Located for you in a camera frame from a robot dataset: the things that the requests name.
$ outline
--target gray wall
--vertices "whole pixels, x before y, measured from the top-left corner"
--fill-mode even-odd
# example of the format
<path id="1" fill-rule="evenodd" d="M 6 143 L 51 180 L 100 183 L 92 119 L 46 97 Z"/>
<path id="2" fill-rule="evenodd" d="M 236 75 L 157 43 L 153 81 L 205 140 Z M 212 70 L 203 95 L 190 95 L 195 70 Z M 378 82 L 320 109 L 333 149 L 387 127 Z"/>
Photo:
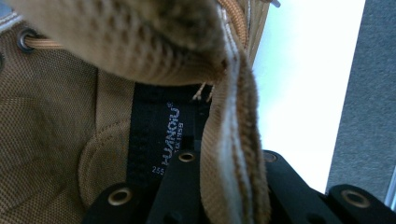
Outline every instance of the gray wall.
<path id="1" fill-rule="evenodd" d="M 395 165 L 396 1 L 366 0 L 328 188 L 347 183 L 383 201 Z"/>

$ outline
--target printed size number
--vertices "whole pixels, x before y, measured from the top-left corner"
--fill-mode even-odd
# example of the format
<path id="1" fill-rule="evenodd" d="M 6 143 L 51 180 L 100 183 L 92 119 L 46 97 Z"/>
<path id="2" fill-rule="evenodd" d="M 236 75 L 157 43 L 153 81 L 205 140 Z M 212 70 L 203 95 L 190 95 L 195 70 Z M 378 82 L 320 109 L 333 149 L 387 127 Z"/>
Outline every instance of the printed size number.
<path id="1" fill-rule="evenodd" d="M 157 174 L 157 175 L 163 175 L 165 173 L 165 170 L 161 167 L 153 166 L 152 173 Z"/>

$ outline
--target tan shoelace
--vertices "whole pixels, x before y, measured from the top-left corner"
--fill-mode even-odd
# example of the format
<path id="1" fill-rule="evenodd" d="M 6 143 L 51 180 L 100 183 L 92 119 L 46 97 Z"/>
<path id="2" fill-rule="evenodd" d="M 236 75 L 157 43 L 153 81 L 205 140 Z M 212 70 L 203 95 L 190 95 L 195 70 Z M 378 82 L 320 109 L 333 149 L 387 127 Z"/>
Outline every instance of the tan shoelace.
<path id="1" fill-rule="evenodd" d="M 236 34 L 241 42 L 242 46 L 246 48 L 248 46 L 248 26 L 247 19 L 245 17 L 242 8 L 236 0 L 218 0 L 222 7 L 225 8 L 227 13 L 231 17 L 232 24 L 236 31 Z M 279 5 L 279 3 L 274 0 L 272 1 L 274 5 Z M 62 49 L 63 46 L 56 41 L 47 38 L 33 37 L 27 35 L 24 38 L 24 43 L 27 47 L 32 49 Z"/>

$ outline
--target shoelace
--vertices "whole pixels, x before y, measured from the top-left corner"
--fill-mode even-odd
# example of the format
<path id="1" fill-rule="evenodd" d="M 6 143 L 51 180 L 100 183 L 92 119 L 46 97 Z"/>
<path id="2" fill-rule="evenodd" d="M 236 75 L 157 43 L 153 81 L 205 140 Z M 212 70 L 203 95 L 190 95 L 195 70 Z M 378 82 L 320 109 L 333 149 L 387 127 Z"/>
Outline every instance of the shoelace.
<path id="1" fill-rule="evenodd" d="M 277 0 L 261 0 L 271 2 L 274 6 L 280 7 Z M 248 47 L 248 23 L 242 8 L 236 0 L 218 0 L 222 7 L 230 15 L 231 22 L 236 31 L 242 46 Z M 20 39 L 20 46 L 27 50 L 31 49 L 63 49 L 63 46 L 54 40 L 38 37 L 35 32 L 28 33 Z"/>

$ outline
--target metal eyelet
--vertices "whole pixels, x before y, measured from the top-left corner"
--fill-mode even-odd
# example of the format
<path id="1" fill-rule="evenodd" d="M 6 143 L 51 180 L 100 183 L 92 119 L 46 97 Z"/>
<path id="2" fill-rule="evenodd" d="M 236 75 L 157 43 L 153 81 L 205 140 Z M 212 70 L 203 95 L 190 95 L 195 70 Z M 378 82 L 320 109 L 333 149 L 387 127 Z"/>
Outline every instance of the metal eyelet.
<path id="1" fill-rule="evenodd" d="M 27 46 L 25 43 L 25 37 L 28 35 L 31 37 L 38 36 L 37 32 L 32 28 L 23 29 L 18 33 L 17 45 L 23 53 L 32 53 L 35 50 L 34 48 L 30 48 L 29 46 Z"/>

